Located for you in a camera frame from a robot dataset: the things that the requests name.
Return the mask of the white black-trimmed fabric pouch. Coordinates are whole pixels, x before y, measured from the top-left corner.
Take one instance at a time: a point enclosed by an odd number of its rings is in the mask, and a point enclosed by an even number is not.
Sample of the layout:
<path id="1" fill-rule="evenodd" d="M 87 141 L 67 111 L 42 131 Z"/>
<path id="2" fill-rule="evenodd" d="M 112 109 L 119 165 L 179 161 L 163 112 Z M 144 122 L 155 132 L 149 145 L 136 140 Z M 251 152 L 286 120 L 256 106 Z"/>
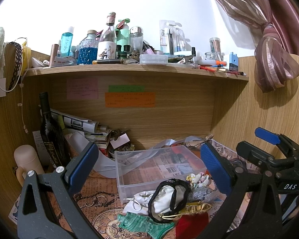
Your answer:
<path id="1" fill-rule="evenodd" d="M 147 216 L 156 223 L 170 223 L 186 206 L 191 191 L 188 182 L 169 179 L 156 190 L 146 190 L 128 198 L 123 213 Z"/>

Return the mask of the clear rectangular plastic case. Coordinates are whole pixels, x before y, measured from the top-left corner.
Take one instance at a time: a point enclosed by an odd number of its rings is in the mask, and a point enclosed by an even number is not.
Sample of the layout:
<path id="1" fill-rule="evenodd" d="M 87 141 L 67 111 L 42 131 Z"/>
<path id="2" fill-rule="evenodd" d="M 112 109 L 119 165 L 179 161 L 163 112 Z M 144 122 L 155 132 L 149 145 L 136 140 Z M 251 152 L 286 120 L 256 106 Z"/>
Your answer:
<path id="1" fill-rule="evenodd" d="M 140 55 L 141 65 L 166 65 L 168 63 L 168 55 Z"/>

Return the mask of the red velvet pouch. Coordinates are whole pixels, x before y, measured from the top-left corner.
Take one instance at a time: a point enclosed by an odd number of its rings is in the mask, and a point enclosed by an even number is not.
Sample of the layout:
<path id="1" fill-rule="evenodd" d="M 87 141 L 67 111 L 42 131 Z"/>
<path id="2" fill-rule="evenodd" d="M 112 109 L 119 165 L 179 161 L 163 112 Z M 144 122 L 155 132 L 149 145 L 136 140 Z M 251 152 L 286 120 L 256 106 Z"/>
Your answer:
<path id="1" fill-rule="evenodd" d="M 209 215 L 207 213 L 182 216 L 175 226 L 175 238 L 197 238 L 208 224 Z"/>

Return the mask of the beige mug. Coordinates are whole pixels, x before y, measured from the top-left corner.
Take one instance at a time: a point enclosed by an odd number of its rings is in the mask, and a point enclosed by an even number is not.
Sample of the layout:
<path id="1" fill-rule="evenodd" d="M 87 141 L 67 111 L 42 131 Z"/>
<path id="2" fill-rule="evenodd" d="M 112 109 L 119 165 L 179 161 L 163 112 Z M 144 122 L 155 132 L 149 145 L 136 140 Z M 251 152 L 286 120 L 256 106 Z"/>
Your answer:
<path id="1" fill-rule="evenodd" d="M 37 174 L 44 174 L 43 167 L 35 149 L 31 145 L 22 145 L 15 149 L 14 159 L 17 164 L 16 177 L 21 186 L 30 170 Z"/>

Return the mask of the clear plastic storage box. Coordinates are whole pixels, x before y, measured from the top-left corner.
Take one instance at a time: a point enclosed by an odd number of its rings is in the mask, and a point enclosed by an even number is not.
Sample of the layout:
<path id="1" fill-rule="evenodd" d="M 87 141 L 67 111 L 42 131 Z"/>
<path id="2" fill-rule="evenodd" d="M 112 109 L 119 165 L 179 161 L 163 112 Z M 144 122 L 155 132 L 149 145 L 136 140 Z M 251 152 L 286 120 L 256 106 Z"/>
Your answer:
<path id="1" fill-rule="evenodd" d="M 156 190 L 169 179 L 185 180 L 190 174 L 205 173 L 205 164 L 184 145 L 115 152 L 117 187 L 122 204 L 136 193 Z"/>

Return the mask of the grey glitter pouch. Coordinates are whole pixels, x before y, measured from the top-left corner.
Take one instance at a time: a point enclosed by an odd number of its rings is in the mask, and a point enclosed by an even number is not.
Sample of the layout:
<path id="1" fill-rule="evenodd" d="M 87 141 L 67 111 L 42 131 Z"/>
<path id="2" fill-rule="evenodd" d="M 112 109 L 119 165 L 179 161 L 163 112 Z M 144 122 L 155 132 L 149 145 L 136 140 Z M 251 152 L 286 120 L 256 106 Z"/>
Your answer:
<path id="1" fill-rule="evenodd" d="M 188 203 L 202 202 L 209 203 L 218 197 L 219 191 L 217 189 L 210 189 L 208 187 L 195 188 L 188 194 Z"/>

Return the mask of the orange sticky note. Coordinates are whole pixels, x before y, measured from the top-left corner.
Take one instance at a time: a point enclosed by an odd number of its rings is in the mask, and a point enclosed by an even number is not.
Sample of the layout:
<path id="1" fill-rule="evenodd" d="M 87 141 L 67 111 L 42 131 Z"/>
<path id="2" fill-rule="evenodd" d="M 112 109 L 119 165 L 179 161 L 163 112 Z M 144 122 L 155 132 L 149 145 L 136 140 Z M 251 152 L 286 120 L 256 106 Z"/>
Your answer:
<path id="1" fill-rule="evenodd" d="M 108 108 L 154 107 L 154 92 L 106 92 L 105 106 Z"/>

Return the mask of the pink sticky note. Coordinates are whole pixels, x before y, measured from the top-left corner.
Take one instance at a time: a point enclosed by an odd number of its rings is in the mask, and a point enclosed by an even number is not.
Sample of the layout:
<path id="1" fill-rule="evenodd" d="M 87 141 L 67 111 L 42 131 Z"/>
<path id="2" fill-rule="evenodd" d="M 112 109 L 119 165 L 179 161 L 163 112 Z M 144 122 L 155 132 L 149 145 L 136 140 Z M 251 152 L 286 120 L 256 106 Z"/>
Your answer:
<path id="1" fill-rule="evenodd" d="M 66 85 L 67 100 L 96 100 L 98 99 L 98 79 L 68 78 Z"/>

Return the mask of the green sticky note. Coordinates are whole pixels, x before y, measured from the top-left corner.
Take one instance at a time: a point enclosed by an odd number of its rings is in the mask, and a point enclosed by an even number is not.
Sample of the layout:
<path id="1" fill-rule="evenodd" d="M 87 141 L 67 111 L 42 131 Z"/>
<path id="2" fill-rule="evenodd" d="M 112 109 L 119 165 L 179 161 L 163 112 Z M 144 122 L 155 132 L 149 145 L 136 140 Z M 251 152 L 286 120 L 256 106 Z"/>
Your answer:
<path id="1" fill-rule="evenodd" d="M 109 92 L 144 92 L 145 87 L 141 85 L 109 85 Z"/>

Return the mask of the white paper card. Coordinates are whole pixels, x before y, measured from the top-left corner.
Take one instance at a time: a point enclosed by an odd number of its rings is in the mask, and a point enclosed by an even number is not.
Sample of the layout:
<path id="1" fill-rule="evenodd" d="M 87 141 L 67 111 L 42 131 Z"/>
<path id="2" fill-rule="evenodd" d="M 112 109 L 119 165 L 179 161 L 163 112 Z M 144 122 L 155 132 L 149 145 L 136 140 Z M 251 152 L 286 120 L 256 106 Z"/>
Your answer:
<path id="1" fill-rule="evenodd" d="M 110 144 L 112 145 L 113 149 L 116 149 L 120 146 L 125 145 L 128 142 L 130 142 L 130 139 L 128 135 L 125 133 L 119 136 L 116 140 L 115 139 L 111 140 Z"/>

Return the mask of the blue liquid glass bottle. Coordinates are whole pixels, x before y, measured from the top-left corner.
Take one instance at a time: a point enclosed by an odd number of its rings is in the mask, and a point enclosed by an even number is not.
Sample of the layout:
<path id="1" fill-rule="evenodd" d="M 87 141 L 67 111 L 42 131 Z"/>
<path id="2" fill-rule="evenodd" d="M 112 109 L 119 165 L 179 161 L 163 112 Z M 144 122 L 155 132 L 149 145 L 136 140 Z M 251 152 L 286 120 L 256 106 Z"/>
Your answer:
<path id="1" fill-rule="evenodd" d="M 97 32 L 89 30 L 87 36 L 79 44 L 78 64 L 90 65 L 97 58 L 98 41 Z"/>

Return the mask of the teal mouthwash bottle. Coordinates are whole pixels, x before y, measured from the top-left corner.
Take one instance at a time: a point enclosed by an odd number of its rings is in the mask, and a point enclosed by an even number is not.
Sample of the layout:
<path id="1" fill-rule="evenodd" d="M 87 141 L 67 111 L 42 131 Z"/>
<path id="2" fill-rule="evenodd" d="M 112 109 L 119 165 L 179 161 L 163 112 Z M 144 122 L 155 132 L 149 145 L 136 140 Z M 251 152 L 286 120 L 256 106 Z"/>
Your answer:
<path id="1" fill-rule="evenodd" d="M 61 35 L 61 56 L 67 57 L 70 55 L 72 47 L 74 27 L 70 26 L 67 31 Z"/>

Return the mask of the pink striped curtain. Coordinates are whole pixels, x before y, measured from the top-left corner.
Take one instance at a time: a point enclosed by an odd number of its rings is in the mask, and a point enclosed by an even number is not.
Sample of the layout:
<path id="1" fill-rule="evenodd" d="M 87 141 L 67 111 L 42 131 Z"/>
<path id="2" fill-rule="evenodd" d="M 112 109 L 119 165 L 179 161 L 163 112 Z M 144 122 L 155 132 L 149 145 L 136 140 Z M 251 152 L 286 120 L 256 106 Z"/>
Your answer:
<path id="1" fill-rule="evenodd" d="M 256 46 L 255 81 L 262 92 L 299 76 L 299 7 L 295 0 L 216 0 L 234 20 L 248 26 Z"/>

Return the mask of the dark wine bottle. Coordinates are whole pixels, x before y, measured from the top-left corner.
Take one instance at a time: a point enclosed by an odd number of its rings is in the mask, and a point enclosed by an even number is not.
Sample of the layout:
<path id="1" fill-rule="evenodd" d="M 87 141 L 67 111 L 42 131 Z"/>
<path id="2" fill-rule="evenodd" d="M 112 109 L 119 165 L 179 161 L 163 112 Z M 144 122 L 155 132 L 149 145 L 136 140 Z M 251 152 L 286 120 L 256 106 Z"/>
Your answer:
<path id="1" fill-rule="evenodd" d="M 62 128 L 53 118 L 47 92 L 39 94 L 42 123 L 40 134 L 54 168 L 66 167 L 71 160 L 70 149 L 63 136 Z"/>

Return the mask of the green knitted pouch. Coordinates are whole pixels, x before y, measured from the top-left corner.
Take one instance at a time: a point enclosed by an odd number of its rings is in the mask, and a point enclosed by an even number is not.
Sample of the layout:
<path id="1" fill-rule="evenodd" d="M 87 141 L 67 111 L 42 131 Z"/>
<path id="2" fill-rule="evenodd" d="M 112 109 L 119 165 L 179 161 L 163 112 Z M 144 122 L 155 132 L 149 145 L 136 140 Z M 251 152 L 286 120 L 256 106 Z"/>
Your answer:
<path id="1" fill-rule="evenodd" d="M 120 228 L 130 232 L 145 232 L 155 239 L 163 238 L 175 227 L 174 223 L 156 223 L 149 216 L 130 212 L 119 214 L 117 220 Z"/>

